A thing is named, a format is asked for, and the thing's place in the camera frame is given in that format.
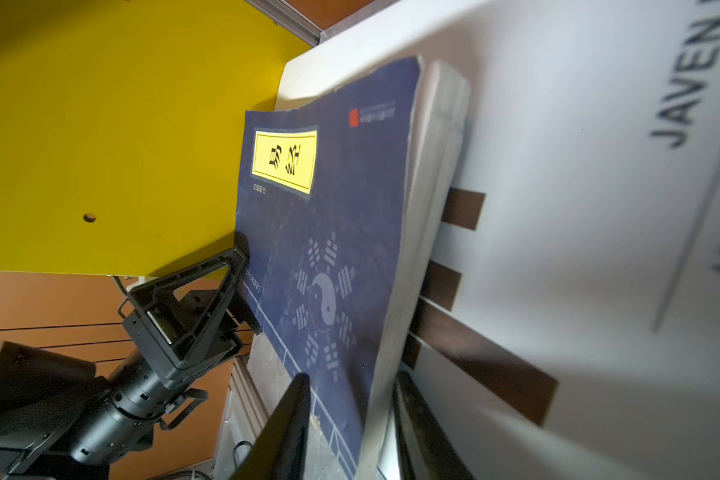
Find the book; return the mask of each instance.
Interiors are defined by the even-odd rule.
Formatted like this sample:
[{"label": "book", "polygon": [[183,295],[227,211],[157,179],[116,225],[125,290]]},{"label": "book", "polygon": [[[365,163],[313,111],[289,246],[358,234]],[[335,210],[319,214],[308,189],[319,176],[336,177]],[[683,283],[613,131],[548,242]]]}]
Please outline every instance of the book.
[{"label": "book", "polygon": [[451,187],[479,204],[432,250],[458,291],[422,295],[455,329],[413,374],[472,473],[720,478],[720,2],[544,5],[398,2],[291,60],[277,103],[400,52],[470,80]]},{"label": "book", "polygon": [[468,83],[386,64],[294,110],[247,112],[240,289],[349,478],[373,474],[448,186]]}]

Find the yellow title label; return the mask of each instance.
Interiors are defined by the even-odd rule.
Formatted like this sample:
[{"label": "yellow title label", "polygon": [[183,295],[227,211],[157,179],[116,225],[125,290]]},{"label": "yellow title label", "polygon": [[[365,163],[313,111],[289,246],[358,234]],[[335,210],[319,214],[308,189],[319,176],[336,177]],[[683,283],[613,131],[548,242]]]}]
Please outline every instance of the yellow title label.
[{"label": "yellow title label", "polygon": [[257,131],[252,173],[309,195],[315,175],[317,130]]}]

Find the black cable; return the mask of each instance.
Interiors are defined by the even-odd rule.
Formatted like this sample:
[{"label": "black cable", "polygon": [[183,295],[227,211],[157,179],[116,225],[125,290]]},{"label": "black cable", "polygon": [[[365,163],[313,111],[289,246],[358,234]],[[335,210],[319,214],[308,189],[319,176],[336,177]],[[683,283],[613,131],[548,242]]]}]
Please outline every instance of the black cable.
[{"label": "black cable", "polygon": [[239,447],[244,445],[248,445],[250,448],[253,448],[253,444],[251,444],[248,440],[242,440],[232,449],[232,461],[235,463],[235,470],[237,470],[237,458],[235,458],[235,452],[237,452]]},{"label": "black cable", "polygon": [[115,280],[117,288],[120,289],[120,292],[123,292],[123,295],[128,296],[128,292],[126,292],[125,287],[123,286],[123,282],[120,281],[120,278],[117,275],[112,275],[112,278]]},{"label": "black cable", "polygon": [[182,395],[184,395],[185,398],[194,398],[192,403],[186,406],[186,408],[184,408],[181,413],[173,419],[170,425],[167,425],[162,418],[158,420],[157,422],[160,424],[161,430],[173,430],[178,427],[179,424],[184,421],[184,418],[188,417],[188,415],[192,413],[192,410],[199,407],[201,403],[208,399],[208,392],[205,390],[187,389],[187,391]]},{"label": "black cable", "polygon": [[202,480],[211,480],[211,477],[200,470],[182,470],[181,472],[167,473],[162,477],[154,477],[152,480],[176,480],[177,478],[192,478],[192,474],[202,478]]}]

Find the orange wall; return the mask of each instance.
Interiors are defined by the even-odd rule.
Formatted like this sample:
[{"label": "orange wall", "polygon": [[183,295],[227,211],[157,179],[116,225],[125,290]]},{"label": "orange wall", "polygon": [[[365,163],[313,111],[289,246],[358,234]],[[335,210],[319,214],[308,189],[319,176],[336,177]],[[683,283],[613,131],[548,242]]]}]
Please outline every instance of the orange wall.
[{"label": "orange wall", "polygon": [[323,30],[339,23],[373,0],[288,0],[288,4]]},{"label": "orange wall", "polygon": [[[195,288],[214,288],[214,280]],[[116,309],[123,296],[108,276],[0,272],[0,342],[9,340],[96,362],[108,376],[134,349]],[[240,333],[245,343],[251,332]],[[155,432],[155,445],[114,464],[112,480],[139,480],[213,456],[231,363],[198,380],[210,399],[172,432]]]}]

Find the wooden panel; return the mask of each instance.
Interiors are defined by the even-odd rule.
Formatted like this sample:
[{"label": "wooden panel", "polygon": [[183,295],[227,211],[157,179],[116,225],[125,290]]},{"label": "wooden panel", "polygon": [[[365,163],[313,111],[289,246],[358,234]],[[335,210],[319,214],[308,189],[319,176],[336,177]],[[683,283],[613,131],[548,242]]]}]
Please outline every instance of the wooden panel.
[{"label": "wooden panel", "polygon": [[411,335],[405,337],[405,347],[403,348],[403,363],[413,370],[416,368],[418,354],[422,350],[422,343]]},{"label": "wooden panel", "polygon": [[0,272],[0,330],[118,324],[122,301],[108,276]]},{"label": "wooden panel", "polygon": [[373,0],[288,0],[289,5],[323,30],[371,2]]},{"label": "wooden panel", "polygon": [[544,424],[556,379],[423,300],[411,331],[525,418]]},{"label": "wooden panel", "polygon": [[72,346],[128,340],[128,333],[119,323],[115,325],[72,326],[60,328],[33,328],[28,330],[2,330],[0,342],[8,341],[40,349],[52,346]]},{"label": "wooden panel", "polygon": [[251,330],[238,330],[237,331],[237,338],[242,340],[245,344],[250,344],[253,342],[253,331]]},{"label": "wooden panel", "polygon": [[203,278],[193,280],[186,285],[182,285],[173,291],[173,295],[178,300],[181,300],[182,298],[184,298],[184,295],[191,292],[192,290],[218,290],[219,285],[221,284],[221,280],[224,278],[227,270],[228,269],[226,267],[223,267],[216,270],[215,272],[212,272],[210,274],[212,276],[204,276]]},{"label": "wooden panel", "polygon": [[102,362],[108,360],[122,360],[136,348],[130,340],[122,342],[89,343],[76,346],[59,346],[44,349],[61,355],[72,356],[88,362]]},{"label": "wooden panel", "polygon": [[115,371],[115,369],[118,367],[119,364],[121,364],[123,360],[112,360],[109,362],[96,362],[96,376],[103,376],[105,378],[110,378],[110,375],[112,375],[112,372]]},{"label": "wooden panel", "polygon": [[442,221],[476,230],[484,200],[485,194],[470,192],[461,188],[451,188],[448,191],[448,197],[445,199]]},{"label": "wooden panel", "polygon": [[459,272],[430,260],[427,273],[424,275],[422,296],[450,310],[456,301],[459,282],[461,282]]}]

